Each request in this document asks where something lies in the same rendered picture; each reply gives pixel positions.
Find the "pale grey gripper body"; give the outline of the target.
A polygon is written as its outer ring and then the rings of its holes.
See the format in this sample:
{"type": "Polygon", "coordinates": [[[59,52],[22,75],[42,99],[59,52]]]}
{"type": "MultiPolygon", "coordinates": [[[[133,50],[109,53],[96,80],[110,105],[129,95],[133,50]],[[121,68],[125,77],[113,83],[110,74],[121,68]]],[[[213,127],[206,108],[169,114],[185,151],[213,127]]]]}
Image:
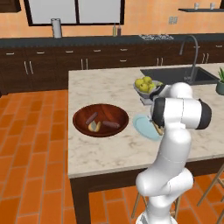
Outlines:
{"type": "Polygon", "coordinates": [[[153,103],[151,99],[144,99],[143,97],[140,97],[140,101],[143,103],[144,106],[152,105],[153,103]]]}

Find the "grey fruit bowl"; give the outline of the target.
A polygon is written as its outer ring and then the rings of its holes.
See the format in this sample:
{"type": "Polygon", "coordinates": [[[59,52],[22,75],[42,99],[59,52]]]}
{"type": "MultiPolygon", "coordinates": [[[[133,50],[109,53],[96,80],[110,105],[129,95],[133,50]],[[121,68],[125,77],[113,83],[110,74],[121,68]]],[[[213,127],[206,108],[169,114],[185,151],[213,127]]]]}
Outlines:
{"type": "Polygon", "coordinates": [[[144,99],[149,99],[150,98],[150,94],[152,94],[153,92],[155,92],[161,85],[162,82],[154,80],[152,82],[153,84],[153,88],[147,92],[142,92],[136,85],[133,85],[133,88],[136,90],[136,92],[143,97],[144,99]]]}

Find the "light blue plate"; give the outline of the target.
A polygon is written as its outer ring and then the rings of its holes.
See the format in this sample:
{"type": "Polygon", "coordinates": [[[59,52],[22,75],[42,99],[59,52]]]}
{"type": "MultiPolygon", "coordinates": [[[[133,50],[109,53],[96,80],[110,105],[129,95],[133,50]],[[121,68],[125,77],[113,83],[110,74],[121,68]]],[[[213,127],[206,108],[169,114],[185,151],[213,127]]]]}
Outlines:
{"type": "Polygon", "coordinates": [[[151,122],[149,115],[135,115],[133,118],[133,126],[135,130],[143,137],[152,141],[160,141],[161,136],[156,131],[156,128],[151,122]]]}

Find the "tan hot dog bun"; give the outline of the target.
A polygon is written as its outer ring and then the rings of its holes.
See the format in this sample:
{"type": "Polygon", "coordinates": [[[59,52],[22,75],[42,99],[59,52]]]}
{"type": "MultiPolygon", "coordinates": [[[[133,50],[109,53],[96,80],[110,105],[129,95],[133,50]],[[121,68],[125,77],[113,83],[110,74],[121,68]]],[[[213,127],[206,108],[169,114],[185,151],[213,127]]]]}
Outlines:
{"type": "Polygon", "coordinates": [[[101,128],[102,123],[101,122],[95,122],[92,121],[89,125],[88,125],[88,129],[92,132],[98,132],[101,128]]]}
{"type": "Polygon", "coordinates": [[[162,128],[159,128],[153,121],[152,124],[154,125],[154,128],[156,129],[157,133],[162,136],[164,134],[164,131],[162,128]]]}

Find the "dark wooden bowl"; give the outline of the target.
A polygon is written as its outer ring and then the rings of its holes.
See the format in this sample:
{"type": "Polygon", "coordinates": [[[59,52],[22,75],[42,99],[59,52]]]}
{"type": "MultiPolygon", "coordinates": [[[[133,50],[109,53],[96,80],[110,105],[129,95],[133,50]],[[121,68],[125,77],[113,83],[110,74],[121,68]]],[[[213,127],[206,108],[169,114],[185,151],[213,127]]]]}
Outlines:
{"type": "Polygon", "coordinates": [[[82,134],[90,137],[111,137],[123,131],[129,123],[128,114],[115,105],[98,103],[87,105],[79,109],[73,115],[73,126],[82,134]],[[92,132],[86,125],[86,120],[94,113],[98,112],[98,116],[94,119],[96,123],[101,122],[101,128],[98,132],[92,132]],[[103,121],[119,123],[120,128],[114,129],[102,124],[103,121]]]}

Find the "dark sink basin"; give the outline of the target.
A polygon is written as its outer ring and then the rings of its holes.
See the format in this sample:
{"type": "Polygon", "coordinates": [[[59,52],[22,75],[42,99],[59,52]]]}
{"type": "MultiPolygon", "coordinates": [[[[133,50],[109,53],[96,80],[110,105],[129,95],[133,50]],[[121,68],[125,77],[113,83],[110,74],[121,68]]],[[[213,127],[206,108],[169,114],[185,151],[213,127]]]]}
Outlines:
{"type": "MultiPolygon", "coordinates": [[[[159,69],[141,69],[144,76],[150,76],[154,81],[160,81],[167,85],[177,82],[187,83],[191,76],[192,69],[190,67],[174,67],[159,69]]],[[[191,86],[217,84],[218,78],[205,69],[196,66],[192,77],[191,86]]]]}

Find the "hob with grates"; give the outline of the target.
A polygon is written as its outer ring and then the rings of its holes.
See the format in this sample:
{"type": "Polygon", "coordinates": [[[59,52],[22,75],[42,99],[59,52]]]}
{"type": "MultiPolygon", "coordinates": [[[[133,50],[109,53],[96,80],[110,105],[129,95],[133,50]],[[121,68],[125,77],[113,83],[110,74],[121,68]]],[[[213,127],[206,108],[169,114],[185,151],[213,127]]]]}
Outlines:
{"type": "Polygon", "coordinates": [[[168,34],[159,34],[159,35],[141,34],[139,35],[139,37],[145,41],[174,40],[174,37],[168,34]]]}

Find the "grey curved tap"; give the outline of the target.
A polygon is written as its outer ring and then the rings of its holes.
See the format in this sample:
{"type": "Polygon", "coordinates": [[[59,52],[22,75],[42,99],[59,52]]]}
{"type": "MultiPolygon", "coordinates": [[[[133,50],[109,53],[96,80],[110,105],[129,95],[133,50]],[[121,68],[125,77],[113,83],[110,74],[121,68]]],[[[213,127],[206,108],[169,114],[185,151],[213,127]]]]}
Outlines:
{"type": "Polygon", "coordinates": [[[192,63],[191,73],[190,73],[189,76],[185,76],[184,79],[187,81],[188,84],[191,84],[191,83],[193,83],[193,76],[194,76],[196,62],[197,62],[198,53],[199,53],[199,43],[198,43],[198,40],[193,35],[186,35],[184,41],[181,44],[181,47],[180,47],[180,50],[179,50],[179,55],[183,54],[184,46],[185,46],[185,43],[188,39],[192,39],[193,42],[194,42],[195,54],[194,54],[194,60],[193,60],[193,63],[192,63]]]}

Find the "green plant in pot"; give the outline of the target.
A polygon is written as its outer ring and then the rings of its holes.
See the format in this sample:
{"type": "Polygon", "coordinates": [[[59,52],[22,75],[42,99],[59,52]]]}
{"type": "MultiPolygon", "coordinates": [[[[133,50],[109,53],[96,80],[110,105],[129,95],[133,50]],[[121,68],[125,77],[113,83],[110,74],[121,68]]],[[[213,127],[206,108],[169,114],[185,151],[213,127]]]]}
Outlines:
{"type": "Polygon", "coordinates": [[[219,95],[224,95],[224,70],[220,68],[220,71],[218,72],[220,79],[216,86],[216,92],[219,95]]]}

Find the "dark brown cupboard run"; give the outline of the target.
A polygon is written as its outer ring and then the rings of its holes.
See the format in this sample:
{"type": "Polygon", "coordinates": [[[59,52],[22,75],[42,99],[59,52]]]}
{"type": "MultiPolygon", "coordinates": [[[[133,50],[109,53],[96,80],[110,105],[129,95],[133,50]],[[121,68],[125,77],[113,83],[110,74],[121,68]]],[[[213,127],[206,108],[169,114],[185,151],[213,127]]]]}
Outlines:
{"type": "MultiPolygon", "coordinates": [[[[189,65],[195,48],[186,35],[145,41],[139,36],[80,38],[0,38],[0,95],[66,89],[68,73],[119,67],[189,65]]],[[[224,34],[192,34],[199,43],[197,63],[224,63],[224,34]]]]}

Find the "dark framed window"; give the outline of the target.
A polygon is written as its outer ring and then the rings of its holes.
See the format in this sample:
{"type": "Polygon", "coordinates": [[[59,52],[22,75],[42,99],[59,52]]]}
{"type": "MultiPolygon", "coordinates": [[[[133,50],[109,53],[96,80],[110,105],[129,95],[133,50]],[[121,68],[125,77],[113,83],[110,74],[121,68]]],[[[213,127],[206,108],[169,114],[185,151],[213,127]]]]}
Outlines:
{"type": "Polygon", "coordinates": [[[29,26],[123,25],[125,0],[24,0],[29,26]]]}

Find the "white paper towel roll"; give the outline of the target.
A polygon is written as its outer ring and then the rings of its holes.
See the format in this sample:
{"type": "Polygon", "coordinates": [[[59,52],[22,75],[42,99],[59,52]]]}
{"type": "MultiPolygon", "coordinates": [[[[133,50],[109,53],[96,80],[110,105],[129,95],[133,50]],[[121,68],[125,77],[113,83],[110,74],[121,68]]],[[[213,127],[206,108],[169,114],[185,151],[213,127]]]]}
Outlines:
{"type": "Polygon", "coordinates": [[[52,18],[51,23],[52,23],[52,35],[56,39],[60,39],[62,37],[60,19],[59,18],[52,18]]]}

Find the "dark brown island base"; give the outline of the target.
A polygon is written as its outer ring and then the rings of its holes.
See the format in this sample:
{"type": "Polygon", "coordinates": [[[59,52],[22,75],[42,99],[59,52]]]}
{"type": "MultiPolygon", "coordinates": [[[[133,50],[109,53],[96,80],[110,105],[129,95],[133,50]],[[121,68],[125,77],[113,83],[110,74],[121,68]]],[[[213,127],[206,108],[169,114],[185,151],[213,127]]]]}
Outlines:
{"type": "MultiPolygon", "coordinates": [[[[216,173],[224,163],[224,157],[187,162],[185,167],[194,177],[216,173]]],[[[107,174],[71,178],[73,205],[77,224],[91,224],[89,193],[133,186],[137,174],[144,169],[119,171],[107,174]]]]}

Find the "dark wall shelf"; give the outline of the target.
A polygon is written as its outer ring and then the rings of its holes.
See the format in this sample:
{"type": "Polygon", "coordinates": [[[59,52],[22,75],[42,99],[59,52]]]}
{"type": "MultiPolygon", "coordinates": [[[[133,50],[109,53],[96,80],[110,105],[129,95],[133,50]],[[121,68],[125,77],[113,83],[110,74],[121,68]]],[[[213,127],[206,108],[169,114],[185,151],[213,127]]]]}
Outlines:
{"type": "Polygon", "coordinates": [[[223,12],[224,13],[224,9],[178,9],[179,11],[183,11],[183,12],[223,12]]]}

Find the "dark wall cupboard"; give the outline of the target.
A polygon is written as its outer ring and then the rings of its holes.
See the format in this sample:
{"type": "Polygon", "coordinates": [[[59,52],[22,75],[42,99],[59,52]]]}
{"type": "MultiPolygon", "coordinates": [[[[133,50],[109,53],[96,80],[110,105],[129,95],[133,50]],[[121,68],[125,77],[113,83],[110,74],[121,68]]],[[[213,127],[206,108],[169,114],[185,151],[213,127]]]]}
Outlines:
{"type": "Polygon", "coordinates": [[[19,0],[0,0],[0,13],[20,12],[19,0]]]}

